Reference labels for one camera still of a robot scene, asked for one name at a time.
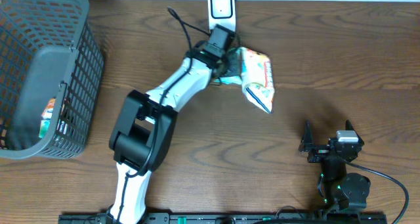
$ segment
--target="wooden table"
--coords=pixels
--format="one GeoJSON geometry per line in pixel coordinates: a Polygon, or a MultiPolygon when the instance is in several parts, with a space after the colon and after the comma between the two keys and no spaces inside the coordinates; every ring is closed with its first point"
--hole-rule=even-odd
{"type": "MultiPolygon", "coordinates": [[[[205,1],[91,0],[90,23],[106,69],[85,152],[71,160],[0,160],[0,223],[56,223],[114,203],[117,170],[108,139],[126,94],[167,79],[187,50],[166,11],[207,29],[205,1]]],[[[297,151],[306,119],[326,143],[345,119],[366,142],[356,164],[411,194],[402,223],[420,222],[420,4],[238,1],[243,44],[272,59],[274,113],[239,87],[208,87],[180,112],[147,205],[173,212],[275,212],[322,203],[318,164],[297,151]]],[[[189,30],[193,42],[205,36],[189,30]]],[[[371,179],[368,210],[391,222],[404,195],[371,179]]]]}

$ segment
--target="basket mesh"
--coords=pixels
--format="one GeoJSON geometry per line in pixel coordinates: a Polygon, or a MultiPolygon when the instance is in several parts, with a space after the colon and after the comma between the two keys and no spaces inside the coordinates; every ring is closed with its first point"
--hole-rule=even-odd
{"type": "Polygon", "coordinates": [[[41,153],[69,158],[86,142],[102,76],[103,59],[86,22],[87,0],[0,0],[0,152],[31,61],[40,48],[79,50],[53,140],[41,153]],[[60,132],[66,126],[66,132],[60,132]]]}

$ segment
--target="small robot arm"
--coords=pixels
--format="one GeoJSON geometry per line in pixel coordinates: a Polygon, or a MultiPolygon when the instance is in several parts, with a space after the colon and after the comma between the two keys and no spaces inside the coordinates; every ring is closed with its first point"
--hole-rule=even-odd
{"type": "Polygon", "coordinates": [[[216,25],[203,49],[188,51],[181,67],[159,87],[146,94],[135,90],[128,94],[110,138],[118,185],[107,223],[140,221],[146,209],[144,198],[150,176],[166,157],[178,112],[209,85],[213,72],[220,72],[218,61],[234,37],[235,32],[216,25]],[[153,130],[137,125],[135,120],[154,124],[153,130]]]}

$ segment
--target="colorful packaging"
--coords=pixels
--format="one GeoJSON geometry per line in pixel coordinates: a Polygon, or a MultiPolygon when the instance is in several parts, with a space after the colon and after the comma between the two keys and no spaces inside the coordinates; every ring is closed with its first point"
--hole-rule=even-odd
{"type": "MultiPolygon", "coordinates": [[[[51,122],[51,117],[53,116],[55,102],[56,102],[55,99],[50,99],[41,115],[42,120],[41,120],[41,125],[39,127],[39,134],[38,134],[38,137],[41,139],[47,134],[48,128],[50,127],[50,122],[51,122]]],[[[63,105],[63,109],[61,110],[61,114],[63,114],[66,102],[68,102],[68,100],[65,99],[64,102],[65,103],[63,105]]],[[[66,134],[67,124],[61,121],[61,123],[58,124],[57,129],[59,129],[59,132],[66,134]]]]}
{"type": "Polygon", "coordinates": [[[55,99],[50,99],[47,103],[47,106],[44,109],[44,112],[41,115],[44,120],[51,119],[51,116],[53,116],[54,105],[55,99]]]}
{"type": "Polygon", "coordinates": [[[274,82],[270,59],[261,53],[240,47],[242,93],[263,109],[272,113],[274,82]]]}

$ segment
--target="gray plastic basket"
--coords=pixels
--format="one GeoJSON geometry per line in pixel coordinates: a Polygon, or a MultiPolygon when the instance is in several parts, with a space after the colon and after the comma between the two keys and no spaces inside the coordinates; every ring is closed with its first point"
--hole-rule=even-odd
{"type": "Polygon", "coordinates": [[[104,65],[88,11],[88,0],[0,0],[0,157],[71,158],[85,148],[104,65]]]}

